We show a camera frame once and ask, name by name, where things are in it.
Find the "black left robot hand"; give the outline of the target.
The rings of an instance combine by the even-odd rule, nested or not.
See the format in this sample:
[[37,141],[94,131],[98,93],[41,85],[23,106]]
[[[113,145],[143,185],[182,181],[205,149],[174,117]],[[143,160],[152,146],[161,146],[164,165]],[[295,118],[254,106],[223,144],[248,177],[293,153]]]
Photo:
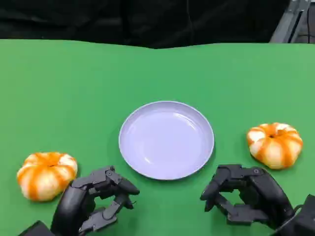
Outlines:
[[139,193],[134,184],[116,173],[114,166],[76,178],[62,194],[51,231],[57,236],[84,236],[100,231],[117,221],[123,207],[133,209],[130,196]]

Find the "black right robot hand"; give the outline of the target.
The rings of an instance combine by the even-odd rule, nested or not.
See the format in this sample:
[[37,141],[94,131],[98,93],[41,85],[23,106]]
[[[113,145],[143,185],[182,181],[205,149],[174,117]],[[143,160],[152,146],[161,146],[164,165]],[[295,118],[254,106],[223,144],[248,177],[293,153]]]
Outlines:
[[231,225],[259,222],[275,230],[294,216],[283,189],[260,167],[219,165],[200,199],[205,211],[217,207]]

